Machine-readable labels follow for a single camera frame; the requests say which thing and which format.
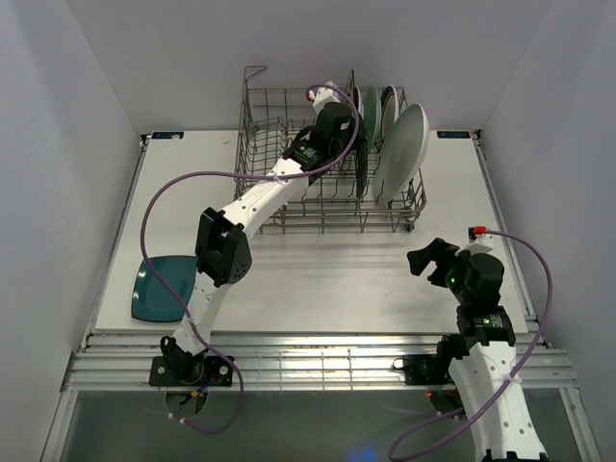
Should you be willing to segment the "green floral plate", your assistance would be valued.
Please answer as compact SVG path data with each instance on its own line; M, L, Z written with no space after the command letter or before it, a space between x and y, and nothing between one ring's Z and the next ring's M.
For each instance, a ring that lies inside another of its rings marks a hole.
M376 146L381 124L381 101L377 87L368 87L363 99L363 107L369 150L372 150Z

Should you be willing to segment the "black floral square plate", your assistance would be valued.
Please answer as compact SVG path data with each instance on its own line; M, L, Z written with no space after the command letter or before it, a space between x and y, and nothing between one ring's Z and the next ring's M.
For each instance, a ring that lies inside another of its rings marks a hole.
M354 142L355 157L355 197L357 200L364 195L368 179L368 140L366 129L361 126Z

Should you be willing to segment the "cream floral square plate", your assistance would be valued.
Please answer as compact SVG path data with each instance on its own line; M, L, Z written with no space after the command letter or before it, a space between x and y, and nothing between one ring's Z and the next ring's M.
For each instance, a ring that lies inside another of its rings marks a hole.
M352 69L347 77L347 81L346 81L346 94L348 96L352 96L353 92L354 92L354 88L355 88L355 72Z

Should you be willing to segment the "green red rimmed white plate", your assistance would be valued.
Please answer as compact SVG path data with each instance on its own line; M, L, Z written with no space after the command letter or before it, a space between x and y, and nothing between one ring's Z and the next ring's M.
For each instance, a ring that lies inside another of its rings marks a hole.
M389 130L399 117L398 92L394 86L387 86L380 97L381 102L381 122L380 139L385 140Z

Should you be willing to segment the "white oval plate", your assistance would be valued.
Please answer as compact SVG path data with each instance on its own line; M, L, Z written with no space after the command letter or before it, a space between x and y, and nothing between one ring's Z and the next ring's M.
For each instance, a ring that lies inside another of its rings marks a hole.
M409 105L388 132L374 173L374 196L387 203L404 190L420 169L427 153L429 122L424 107Z

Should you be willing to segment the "dark teal plate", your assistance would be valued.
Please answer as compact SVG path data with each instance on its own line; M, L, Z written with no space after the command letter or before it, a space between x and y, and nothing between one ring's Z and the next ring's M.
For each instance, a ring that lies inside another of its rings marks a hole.
M151 262L169 286L188 303L194 287L196 258L166 255L152 257ZM179 302L153 275L145 261L142 261L132 293L132 318L152 323L172 323L181 321L184 315L184 309Z

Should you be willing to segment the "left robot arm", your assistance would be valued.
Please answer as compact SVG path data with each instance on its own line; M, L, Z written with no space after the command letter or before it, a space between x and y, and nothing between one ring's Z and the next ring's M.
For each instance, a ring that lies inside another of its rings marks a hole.
M420 170L427 151L429 123L422 105L409 105L386 131L378 165L368 174L370 151L363 119L340 102L327 102L314 124L300 130L268 173L220 210L200 216L195 243L195 284L179 328L161 341L171 373L194 384L204 373L203 357L222 302L252 265L250 241L285 203L302 195L349 151L355 154L356 193L372 188L374 199L388 205Z

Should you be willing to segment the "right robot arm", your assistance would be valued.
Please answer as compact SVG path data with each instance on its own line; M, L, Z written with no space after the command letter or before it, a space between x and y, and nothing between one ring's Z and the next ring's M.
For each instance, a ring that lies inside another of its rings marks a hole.
M527 408L517 366L516 336L501 302L504 265L483 244L439 250L430 283L458 302L457 334L437 347L437 375L453 382L468 421L478 461L547 461Z

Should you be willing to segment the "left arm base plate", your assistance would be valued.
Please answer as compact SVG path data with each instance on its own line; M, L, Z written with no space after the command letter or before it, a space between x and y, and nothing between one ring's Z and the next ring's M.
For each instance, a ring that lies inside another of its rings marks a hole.
M172 366L164 356L156 356L148 378L148 384L154 387L229 387L232 383L233 369L218 356L198 356L187 373Z

